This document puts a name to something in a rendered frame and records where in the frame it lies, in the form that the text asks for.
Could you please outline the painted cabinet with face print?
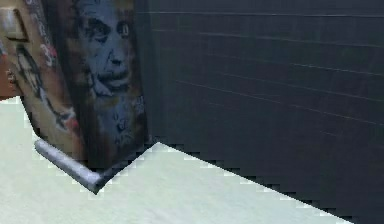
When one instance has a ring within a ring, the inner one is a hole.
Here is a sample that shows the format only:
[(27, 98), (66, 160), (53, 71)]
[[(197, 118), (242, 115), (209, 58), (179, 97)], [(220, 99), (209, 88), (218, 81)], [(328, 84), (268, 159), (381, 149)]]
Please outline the painted cabinet with face print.
[(93, 193), (148, 141), (135, 0), (0, 0), (0, 100), (36, 151)]

